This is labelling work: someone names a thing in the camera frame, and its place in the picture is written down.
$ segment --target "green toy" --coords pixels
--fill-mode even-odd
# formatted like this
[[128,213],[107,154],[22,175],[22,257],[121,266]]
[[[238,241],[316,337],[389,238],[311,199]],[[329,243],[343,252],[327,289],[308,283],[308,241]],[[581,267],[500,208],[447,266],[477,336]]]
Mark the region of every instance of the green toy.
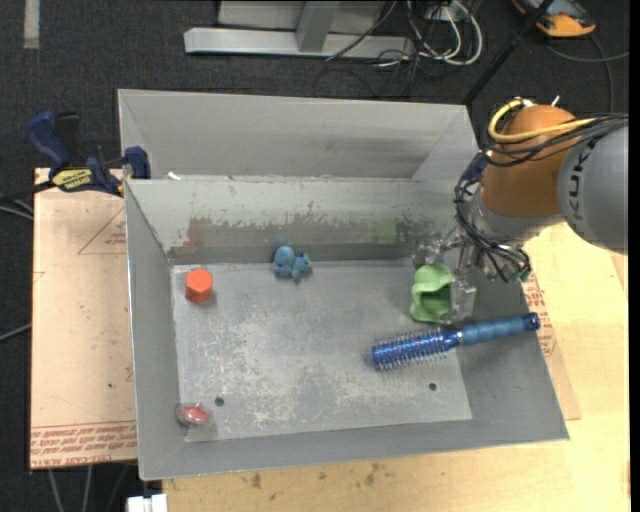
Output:
[[421,266],[415,273],[411,287],[411,316],[418,322],[444,323],[451,311],[451,283],[449,267],[443,263]]

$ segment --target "blue toy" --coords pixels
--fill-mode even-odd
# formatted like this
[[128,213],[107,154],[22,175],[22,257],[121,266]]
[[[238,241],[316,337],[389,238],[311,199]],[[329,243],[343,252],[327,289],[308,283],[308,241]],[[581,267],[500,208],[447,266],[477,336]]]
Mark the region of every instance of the blue toy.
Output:
[[292,277],[294,281],[300,279],[300,274],[311,269],[309,255],[303,253],[296,256],[296,252],[288,245],[283,245],[273,257],[273,272],[280,277]]

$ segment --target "orange block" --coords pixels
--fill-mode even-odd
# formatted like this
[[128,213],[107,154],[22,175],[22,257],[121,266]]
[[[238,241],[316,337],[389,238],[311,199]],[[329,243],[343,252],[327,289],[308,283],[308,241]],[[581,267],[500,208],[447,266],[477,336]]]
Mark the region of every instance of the orange block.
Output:
[[196,268],[187,274],[185,296],[191,302],[202,304],[211,296],[213,276],[203,268]]

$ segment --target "gray floor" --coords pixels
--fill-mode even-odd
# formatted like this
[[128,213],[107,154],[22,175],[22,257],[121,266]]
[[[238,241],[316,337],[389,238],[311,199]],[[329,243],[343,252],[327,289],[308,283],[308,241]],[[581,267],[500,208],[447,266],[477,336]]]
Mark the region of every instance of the gray floor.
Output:
[[[597,20],[602,51],[627,51],[630,0],[581,4]],[[404,76],[362,62],[337,61],[327,68],[313,58],[185,55],[183,33],[212,24],[215,2],[42,0],[39,49],[25,49],[25,0],[2,0],[0,193],[29,187],[31,170],[49,165],[25,136],[28,121],[43,110],[78,112],[85,154],[96,155],[100,145],[107,159],[118,156],[118,88],[460,103],[522,23],[508,0],[475,0],[474,6],[486,43],[481,58],[454,72],[441,63],[425,65],[407,93]],[[399,8],[378,33],[406,31]],[[559,95],[560,106],[575,114],[628,112],[628,57],[610,60],[607,68],[559,57],[547,43],[538,31],[526,34],[469,105],[478,136],[491,110],[513,96],[542,103]],[[582,59],[601,57],[591,39],[551,47]],[[32,236],[29,220],[0,212],[0,336],[30,321]],[[0,511],[56,510],[48,474],[27,469],[29,343],[28,332],[0,343]],[[127,495],[145,492],[135,467],[125,469],[94,468],[87,510],[105,510],[114,488],[112,510],[120,510]],[[66,510],[81,509],[86,476],[84,468],[56,473]]]

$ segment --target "scratched metal surface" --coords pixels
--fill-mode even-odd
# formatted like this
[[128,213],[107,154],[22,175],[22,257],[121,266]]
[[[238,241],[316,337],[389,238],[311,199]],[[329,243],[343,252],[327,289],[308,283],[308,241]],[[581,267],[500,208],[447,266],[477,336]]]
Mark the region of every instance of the scratched metal surface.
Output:
[[131,190],[174,264],[266,262],[283,244],[316,260],[406,257],[453,225],[450,184],[221,178]]
[[184,297],[190,268],[171,273],[180,396],[216,425],[187,440],[471,418],[455,351],[398,372],[369,360],[375,338],[424,328],[408,314],[409,260],[315,263],[299,283],[266,263],[211,265],[203,305]]

